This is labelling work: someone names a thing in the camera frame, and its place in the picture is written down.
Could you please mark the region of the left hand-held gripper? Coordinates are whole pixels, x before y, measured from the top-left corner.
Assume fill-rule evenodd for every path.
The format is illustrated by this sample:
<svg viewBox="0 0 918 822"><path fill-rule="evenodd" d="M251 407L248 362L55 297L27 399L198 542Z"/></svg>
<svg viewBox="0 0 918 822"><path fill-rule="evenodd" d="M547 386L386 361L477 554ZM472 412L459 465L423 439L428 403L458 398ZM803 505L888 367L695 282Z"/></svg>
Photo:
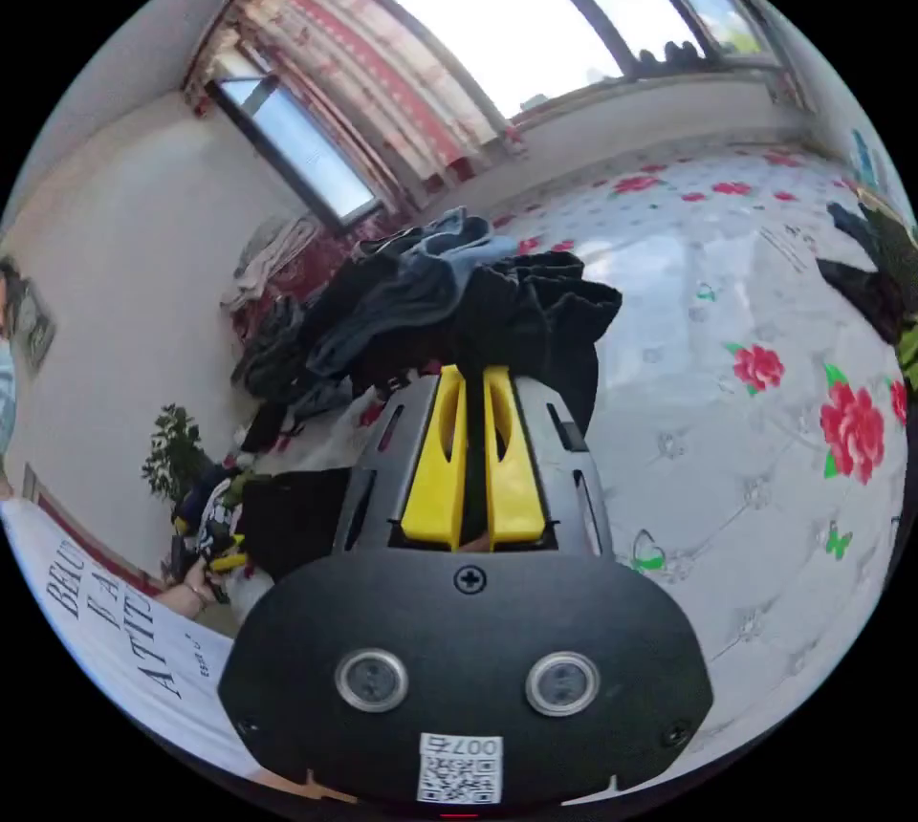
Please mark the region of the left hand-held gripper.
<svg viewBox="0 0 918 822"><path fill-rule="evenodd" d="M243 534L231 534L227 542L229 549L241 549L245 543ZM203 598L207 605L230 605L225 573L246 566L244 553L228 553L210 560L210 567L204 567Z"/></svg>

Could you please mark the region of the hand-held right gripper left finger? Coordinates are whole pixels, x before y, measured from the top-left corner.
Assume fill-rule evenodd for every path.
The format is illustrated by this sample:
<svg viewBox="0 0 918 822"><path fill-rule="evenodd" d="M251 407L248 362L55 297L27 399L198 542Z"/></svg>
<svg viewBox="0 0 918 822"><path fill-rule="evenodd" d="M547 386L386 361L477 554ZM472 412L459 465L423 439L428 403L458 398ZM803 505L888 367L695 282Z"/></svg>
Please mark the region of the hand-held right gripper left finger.
<svg viewBox="0 0 918 822"><path fill-rule="evenodd" d="M400 527L412 544L455 551L464 517L468 452L466 382L455 366L443 368L426 425Z"/></svg>

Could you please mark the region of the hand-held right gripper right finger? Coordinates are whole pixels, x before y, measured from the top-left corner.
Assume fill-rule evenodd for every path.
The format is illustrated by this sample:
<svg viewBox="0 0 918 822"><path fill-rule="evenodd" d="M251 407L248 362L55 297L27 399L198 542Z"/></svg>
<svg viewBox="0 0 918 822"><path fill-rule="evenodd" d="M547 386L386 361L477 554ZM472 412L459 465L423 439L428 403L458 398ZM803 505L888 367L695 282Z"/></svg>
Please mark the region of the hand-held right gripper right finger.
<svg viewBox="0 0 918 822"><path fill-rule="evenodd" d="M525 421L507 368L486 368L483 400L491 549L537 546L546 531L546 518Z"/></svg>

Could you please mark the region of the person's left hand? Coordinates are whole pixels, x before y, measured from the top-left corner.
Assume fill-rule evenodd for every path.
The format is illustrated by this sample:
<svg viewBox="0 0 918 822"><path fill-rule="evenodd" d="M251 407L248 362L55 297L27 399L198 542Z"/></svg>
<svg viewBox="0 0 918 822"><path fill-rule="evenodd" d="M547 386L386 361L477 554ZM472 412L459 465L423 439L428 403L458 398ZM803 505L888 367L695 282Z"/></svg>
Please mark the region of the person's left hand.
<svg viewBox="0 0 918 822"><path fill-rule="evenodd" d="M212 583L209 564L204 557L199 557L186 572L183 584L190 590L192 604L190 616L196 618L218 601L216 587Z"/></svg>

